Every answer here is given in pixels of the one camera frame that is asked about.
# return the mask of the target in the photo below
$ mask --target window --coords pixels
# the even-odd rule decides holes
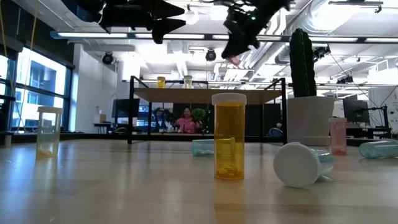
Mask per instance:
[[[13,127],[36,128],[40,106],[63,108],[68,111],[68,84],[71,71],[65,66],[24,48],[18,56],[16,73],[16,102],[12,113]],[[55,121],[55,115],[44,118]]]

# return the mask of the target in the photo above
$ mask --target ceiling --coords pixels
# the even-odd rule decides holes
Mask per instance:
[[[34,13],[35,0],[14,0],[25,10]],[[197,22],[193,25],[186,25],[174,31],[174,33],[201,33],[201,34],[226,34],[227,29],[223,26],[223,16],[226,10],[220,6],[212,4],[200,3],[198,0],[194,1],[181,1],[174,0],[168,1],[181,7],[185,7],[188,3],[191,9],[197,12]],[[279,18],[285,18],[287,26],[295,19],[295,15],[309,2],[309,0],[297,0],[296,5],[286,15],[280,13]],[[398,35],[398,1],[385,0],[385,7],[379,14],[375,14],[375,7],[362,7],[358,9],[344,24],[335,29],[331,35]],[[74,14],[72,14],[61,2],[61,0],[39,0],[39,15],[38,18],[57,31],[74,31],[74,32],[103,32],[103,30],[95,23],[87,23],[80,21]],[[180,16],[182,19],[192,21],[193,15]],[[278,21],[278,28],[282,24],[281,20]],[[145,29],[137,29],[137,31],[146,31]],[[113,32],[130,32],[130,28],[113,29]],[[219,55],[226,45],[226,41],[205,41],[205,40],[184,40],[189,46],[204,47],[204,50],[191,51],[185,58],[185,64],[188,71],[210,71],[214,72],[215,67],[220,67],[224,64]],[[98,45],[99,48],[105,45],[133,45],[136,52],[141,56],[141,73],[145,75],[153,75],[158,73],[168,73],[177,69],[178,58],[173,57],[167,53],[167,42],[162,45],[156,45],[151,40],[90,40],[91,45]],[[290,76],[289,66],[271,66],[264,67],[260,63],[261,58],[270,54],[268,49],[271,45],[264,47],[264,52],[253,50],[252,52],[242,55],[241,58],[251,58],[253,65],[251,67],[244,67],[248,71],[255,70],[255,75],[251,73],[249,77],[253,82],[269,82],[274,77]],[[215,49],[217,59],[215,62],[207,62],[205,60],[206,49]],[[366,78],[368,70],[377,65],[378,62],[384,61],[384,57],[391,58],[398,55],[398,45],[369,45],[369,44],[330,44],[331,54],[339,62],[342,69],[350,71],[357,78]],[[125,60],[127,52],[115,52],[119,60]],[[337,77],[342,73],[341,68],[336,64],[331,56],[321,59],[315,64],[316,76],[318,82],[327,82],[330,77]],[[219,75],[218,78],[223,79],[225,74]],[[193,79],[208,78],[205,76],[193,77]],[[242,78],[242,75],[233,76],[235,78]]]

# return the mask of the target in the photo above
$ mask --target wooden tabletop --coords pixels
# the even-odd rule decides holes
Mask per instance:
[[[156,103],[206,103],[211,104],[211,96],[217,93],[242,93],[248,104],[267,103],[280,97],[277,90],[207,90],[183,88],[135,88],[134,94],[148,102]]]
[[[41,160],[35,144],[0,149],[0,223],[397,223],[397,159],[349,148],[327,178],[293,189],[274,173],[278,148],[245,144],[238,181],[215,180],[191,142],[65,141]]]

